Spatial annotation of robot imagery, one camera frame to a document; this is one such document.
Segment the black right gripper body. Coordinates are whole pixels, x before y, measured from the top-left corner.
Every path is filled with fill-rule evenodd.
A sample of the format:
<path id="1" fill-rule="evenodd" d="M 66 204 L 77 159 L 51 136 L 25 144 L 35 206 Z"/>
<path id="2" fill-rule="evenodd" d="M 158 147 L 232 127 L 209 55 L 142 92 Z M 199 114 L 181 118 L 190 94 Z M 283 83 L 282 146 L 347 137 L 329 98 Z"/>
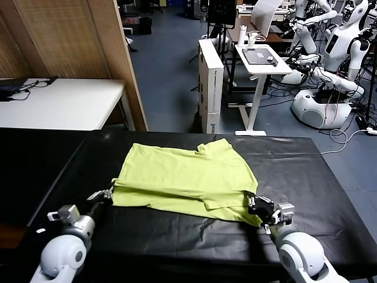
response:
<path id="1" fill-rule="evenodd" d="M 256 215 L 262 221 L 262 224 L 272 225 L 273 214 L 275 212 L 275 203 L 273 201 L 273 205 L 268 205 L 263 201 L 260 201 L 257 196 L 255 197 L 255 206 L 249 206 L 249 214 Z"/>

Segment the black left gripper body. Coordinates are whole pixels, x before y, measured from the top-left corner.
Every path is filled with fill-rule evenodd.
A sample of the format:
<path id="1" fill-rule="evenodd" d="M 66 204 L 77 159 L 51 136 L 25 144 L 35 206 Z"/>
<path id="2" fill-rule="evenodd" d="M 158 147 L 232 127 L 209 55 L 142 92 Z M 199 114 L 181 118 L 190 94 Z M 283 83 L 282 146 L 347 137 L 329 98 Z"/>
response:
<path id="1" fill-rule="evenodd" d="M 94 221 L 99 221 L 102 218 L 107 206 L 108 203 L 103 200 L 90 201 L 88 204 L 87 215 Z"/>

